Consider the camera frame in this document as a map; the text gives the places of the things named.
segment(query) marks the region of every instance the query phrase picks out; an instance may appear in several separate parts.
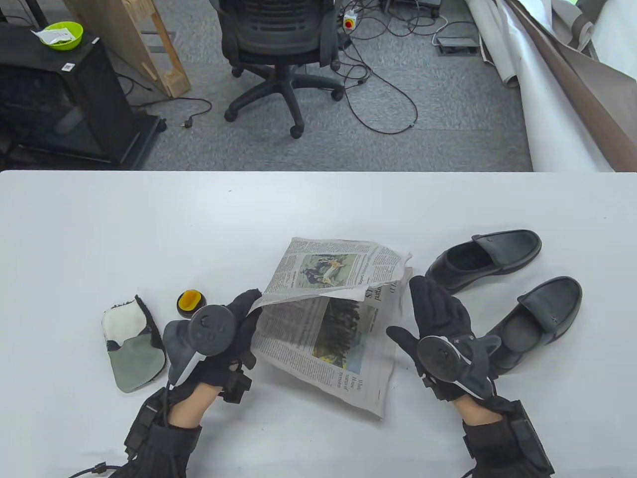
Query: carpet floor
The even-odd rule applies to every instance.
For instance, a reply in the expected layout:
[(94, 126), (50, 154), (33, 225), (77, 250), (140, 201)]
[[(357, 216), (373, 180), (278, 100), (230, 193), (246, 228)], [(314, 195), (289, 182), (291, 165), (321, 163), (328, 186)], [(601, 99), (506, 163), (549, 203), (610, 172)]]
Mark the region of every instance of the carpet floor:
[[(40, 3), (49, 21), (69, 18), (59, 0)], [(300, 90), (297, 98), (305, 131), (293, 140), (289, 135), (293, 121), (280, 95), (242, 109), (233, 123), (224, 120), (228, 104), (261, 80), (249, 72), (241, 78), (232, 76), (221, 54), (217, 14), (208, 0), (155, 0), (155, 4), (168, 30), (175, 32), (175, 47), (192, 84), (187, 95), (206, 98), (213, 107), (197, 116), (190, 129), (180, 124), (205, 108), (203, 103), (184, 100), (150, 107), (150, 113), (167, 118), (168, 128), (158, 135), (144, 169), (531, 171), (520, 92), (505, 87), (480, 56), (440, 56), (430, 36), (415, 34), (399, 38), (385, 31), (373, 40), (355, 40), (374, 71), (413, 99), (418, 121), (401, 134), (378, 134), (357, 121), (345, 99), (335, 102), (326, 91)], [(24, 15), (16, 5), (16, 0), (0, 0), (5, 14)], [(416, 9), (403, 7), (400, 13), (409, 16)], [(464, 0), (443, 0), (441, 14), (451, 22), (471, 21)], [(390, 18), (380, 12), (371, 15), (385, 23)], [(434, 27), (417, 32), (430, 33), (442, 24), (439, 19)], [(392, 19), (389, 27), (395, 34), (408, 33), (400, 20)], [(384, 29), (380, 21), (365, 18), (355, 35), (368, 38)], [(471, 24), (450, 25), (441, 34), (457, 35), (477, 38)], [(347, 52), (355, 55), (351, 48)], [(156, 56), (166, 63), (166, 55)], [(349, 62), (342, 54), (341, 61)], [(120, 59), (114, 57), (113, 63), (120, 73), (143, 82)], [(343, 65), (340, 73), (347, 69)], [(317, 65), (308, 66), (308, 72), (334, 75), (329, 67)], [(125, 78), (120, 81), (128, 90), (130, 83)], [(374, 128), (396, 131), (413, 122), (409, 101), (377, 78), (350, 89), (348, 95), (356, 114)], [(129, 95), (133, 105), (157, 98), (161, 98), (158, 93), (139, 87)]]

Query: gloved hand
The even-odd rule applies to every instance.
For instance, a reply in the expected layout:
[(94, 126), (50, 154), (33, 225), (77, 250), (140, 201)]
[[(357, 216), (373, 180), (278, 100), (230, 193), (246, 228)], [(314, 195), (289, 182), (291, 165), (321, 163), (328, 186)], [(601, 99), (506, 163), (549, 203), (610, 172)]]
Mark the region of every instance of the gloved hand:
[(466, 393), (481, 400), (492, 396), (488, 357), (499, 337), (477, 339), (464, 305), (433, 280), (417, 275), (409, 288), (420, 340), (396, 326), (388, 327), (387, 335), (412, 358), (423, 383), (439, 400), (451, 402)]
[(261, 292), (251, 289), (238, 295), (232, 303), (226, 307), (238, 320), (237, 331), (233, 342), (221, 354), (207, 357), (194, 368), (188, 379), (172, 390), (171, 402), (180, 402), (186, 399), (199, 383), (205, 383), (215, 387), (222, 387), (224, 391), (232, 389), (237, 380), (250, 379), (243, 377), (242, 366), (252, 369), (256, 364), (256, 358), (250, 352), (252, 336), (256, 330), (257, 320), (261, 315), (261, 309), (254, 310), (250, 315), (248, 311), (252, 304), (261, 297)]

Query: wooden frame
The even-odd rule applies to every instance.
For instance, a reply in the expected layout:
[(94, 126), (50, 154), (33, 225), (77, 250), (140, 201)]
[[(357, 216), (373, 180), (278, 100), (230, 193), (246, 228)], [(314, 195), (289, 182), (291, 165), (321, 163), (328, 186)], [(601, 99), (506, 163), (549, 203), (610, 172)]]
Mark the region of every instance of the wooden frame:
[[(190, 81), (153, 0), (64, 0), (84, 28), (98, 35), (126, 63), (168, 96), (177, 98), (190, 89)], [(161, 73), (154, 64), (138, 23), (150, 18), (157, 29), (173, 69)]]

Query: white backdrop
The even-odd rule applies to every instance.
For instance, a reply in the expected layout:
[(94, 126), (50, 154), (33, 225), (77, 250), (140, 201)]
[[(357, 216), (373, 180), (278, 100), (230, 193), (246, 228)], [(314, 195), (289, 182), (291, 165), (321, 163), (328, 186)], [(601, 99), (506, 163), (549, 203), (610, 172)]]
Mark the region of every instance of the white backdrop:
[[(613, 171), (546, 62), (503, 0), (466, 0), (503, 81), (517, 75), (533, 170)], [(550, 0), (520, 0), (550, 28)], [(637, 77), (637, 2), (608, 0), (593, 43), (600, 59)]]

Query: cleaning cloth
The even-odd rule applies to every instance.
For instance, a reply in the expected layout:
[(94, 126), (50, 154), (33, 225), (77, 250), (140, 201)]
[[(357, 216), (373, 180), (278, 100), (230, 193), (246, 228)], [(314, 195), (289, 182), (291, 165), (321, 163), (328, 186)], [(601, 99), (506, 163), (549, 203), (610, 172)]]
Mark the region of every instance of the cleaning cloth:
[(104, 313), (102, 332), (117, 387), (132, 392), (166, 365), (166, 351), (150, 311), (139, 296)]

